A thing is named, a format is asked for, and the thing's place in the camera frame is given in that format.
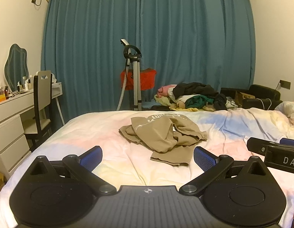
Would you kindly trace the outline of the wavy mirror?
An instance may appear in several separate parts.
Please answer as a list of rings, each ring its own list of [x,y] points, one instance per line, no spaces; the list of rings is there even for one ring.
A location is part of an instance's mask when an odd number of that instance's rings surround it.
[[[27,51],[12,44],[4,66],[4,76],[11,92],[17,91],[17,83],[22,83],[23,77],[29,76],[27,67]]]

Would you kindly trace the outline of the cosmetic bottles on desk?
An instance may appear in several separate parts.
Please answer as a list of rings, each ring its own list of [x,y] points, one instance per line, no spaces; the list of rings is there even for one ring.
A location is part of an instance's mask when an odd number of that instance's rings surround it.
[[[33,89],[33,75],[29,77],[23,76],[22,81],[17,82],[17,92],[27,92]]]

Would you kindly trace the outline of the tan t-shirt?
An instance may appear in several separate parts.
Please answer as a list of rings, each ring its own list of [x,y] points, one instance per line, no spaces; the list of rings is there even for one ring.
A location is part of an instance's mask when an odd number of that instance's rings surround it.
[[[150,160],[175,167],[188,166],[196,144],[208,140],[207,132],[175,113],[133,117],[131,124],[122,126],[119,132],[129,142],[149,148]]]

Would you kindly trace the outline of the teal curtain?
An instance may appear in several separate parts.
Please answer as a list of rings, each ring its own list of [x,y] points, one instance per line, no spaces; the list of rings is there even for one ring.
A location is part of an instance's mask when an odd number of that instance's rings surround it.
[[[155,86],[200,82],[246,89],[255,72],[250,0],[49,0],[41,68],[64,88],[65,120],[115,110],[121,39],[137,46]]]

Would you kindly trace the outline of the black wall socket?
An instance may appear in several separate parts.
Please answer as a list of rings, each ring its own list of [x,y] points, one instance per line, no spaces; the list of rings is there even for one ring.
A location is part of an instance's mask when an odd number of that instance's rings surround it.
[[[285,88],[285,89],[290,89],[291,88],[291,82],[285,81],[285,80],[280,80],[280,87]]]

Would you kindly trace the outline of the garment steamer stand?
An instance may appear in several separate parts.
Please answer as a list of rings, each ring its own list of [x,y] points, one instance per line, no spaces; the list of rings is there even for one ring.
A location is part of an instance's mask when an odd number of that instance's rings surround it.
[[[138,47],[134,45],[130,45],[126,39],[121,39],[121,44],[124,46],[123,56],[126,59],[125,62],[125,72],[124,79],[122,83],[121,95],[119,98],[117,111],[120,110],[126,86],[128,81],[128,72],[130,67],[132,67],[132,78],[133,78],[133,92],[134,92],[134,110],[141,111],[142,110],[142,99],[141,99],[141,87],[140,87],[140,60],[142,57],[141,51]]]

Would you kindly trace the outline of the black and beige chair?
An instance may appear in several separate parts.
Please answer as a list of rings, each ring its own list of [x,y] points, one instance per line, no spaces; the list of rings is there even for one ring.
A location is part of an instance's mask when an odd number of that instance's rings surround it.
[[[33,77],[33,106],[35,116],[23,122],[24,135],[34,152],[51,135],[52,74],[50,70],[37,72]]]

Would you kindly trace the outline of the pile of clothes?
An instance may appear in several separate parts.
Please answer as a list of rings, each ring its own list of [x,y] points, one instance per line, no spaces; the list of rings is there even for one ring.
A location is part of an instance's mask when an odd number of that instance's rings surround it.
[[[157,111],[219,111],[238,108],[230,96],[217,92],[209,84],[199,82],[170,84],[162,86],[154,95]]]

